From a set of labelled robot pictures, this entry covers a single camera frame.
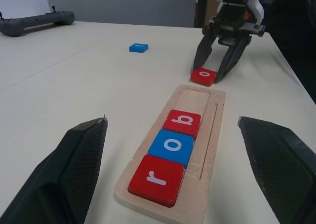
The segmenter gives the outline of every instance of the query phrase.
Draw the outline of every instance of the white table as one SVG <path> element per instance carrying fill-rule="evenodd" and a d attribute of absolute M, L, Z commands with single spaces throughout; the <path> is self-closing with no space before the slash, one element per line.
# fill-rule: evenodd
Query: white table
<path fill-rule="evenodd" d="M 115 184 L 174 89 L 189 82 L 200 29 L 76 22 L 0 35 L 0 215 L 66 131 L 109 120 L 87 224 L 160 224 L 113 197 Z M 144 54 L 130 53 L 147 43 Z M 206 63 L 218 68 L 217 43 Z M 253 37 L 213 89 L 227 93 L 205 224 L 277 224 L 259 189 L 237 126 L 240 115 L 292 129 L 316 151 L 316 106 L 269 34 Z"/>

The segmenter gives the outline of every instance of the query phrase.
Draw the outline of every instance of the red letter block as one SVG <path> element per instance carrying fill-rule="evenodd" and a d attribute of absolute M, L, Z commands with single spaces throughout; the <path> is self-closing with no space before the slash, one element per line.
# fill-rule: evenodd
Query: red letter block
<path fill-rule="evenodd" d="M 163 124 L 164 130 L 197 137 L 201 116 L 199 114 L 171 110 Z"/>
<path fill-rule="evenodd" d="M 210 87 L 216 78 L 217 72 L 199 68 L 191 74 L 191 81 Z"/>
<path fill-rule="evenodd" d="M 180 163 L 146 155 L 129 183 L 128 192 L 171 208 L 176 203 L 183 171 Z"/>

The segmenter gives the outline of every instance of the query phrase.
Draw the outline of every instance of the wooden board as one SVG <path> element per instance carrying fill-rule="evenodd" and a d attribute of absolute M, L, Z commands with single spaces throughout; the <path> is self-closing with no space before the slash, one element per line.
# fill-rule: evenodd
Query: wooden board
<path fill-rule="evenodd" d="M 202 224 L 213 174 L 225 97 L 226 94 L 222 91 L 179 86 L 122 173 L 114 191 L 117 201 L 166 223 Z M 172 208 L 167 208 L 135 196 L 129 193 L 127 188 L 172 109 L 197 113 L 202 116 L 202 119 L 176 204 Z"/>

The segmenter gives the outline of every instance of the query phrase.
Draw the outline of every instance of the white letter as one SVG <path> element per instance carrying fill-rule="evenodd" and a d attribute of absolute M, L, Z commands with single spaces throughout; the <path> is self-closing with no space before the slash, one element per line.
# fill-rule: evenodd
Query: white letter
<path fill-rule="evenodd" d="M 171 121 L 176 122 L 176 123 L 181 123 L 181 124 L 192 125 L 193 118 L 187 115 L 181 115 L 178 117 L 178 119 L 172 119 Z"/>
<path fill-rule="evenodd" d="M 172 148 L 168 145 L 168 143 L 176 143 L 178 146 L 176 148 Z M 163 144 L 164 148 L 169 150 L 169 151 L 178 151 L 181 148 L 181 143 L 178 140 L 175 139 L 168 139 L 164 142 Z"/>
<path fill-rule="evenodd" d="M 210 74 L 208 72 L 199 72 L 199 75 L 203 76 L 203 77 L 208 77 L 210 76 Z"/>
<path fill-rule="evenodd" d="M 158 185 L 162 185 L 162 186 L 165 186 L 167 184 L 166 181 L 163 181 L 161 179 L 157 179 L 156 177 L 154 177 L 154 174 L 155 173 L 153 171 L 150 171 L 149 176 L 147 177 L 147 180 L 150 182 L 156 183 Z"/>

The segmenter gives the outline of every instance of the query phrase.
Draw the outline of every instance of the controller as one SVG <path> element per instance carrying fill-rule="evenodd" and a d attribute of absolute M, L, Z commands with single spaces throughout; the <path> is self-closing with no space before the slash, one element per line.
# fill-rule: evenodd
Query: controller
<path fill-rule="evenodd" d="M 26 18 L 1 18 L 0 32 L 11 37 L 17 37 L 23 34 L 25 28 L 39 26 L 47 23 L 70 25 L 74 22 L 74 20 L 74 13 L 69 11 L 52 12 L 44 15 Z"/>

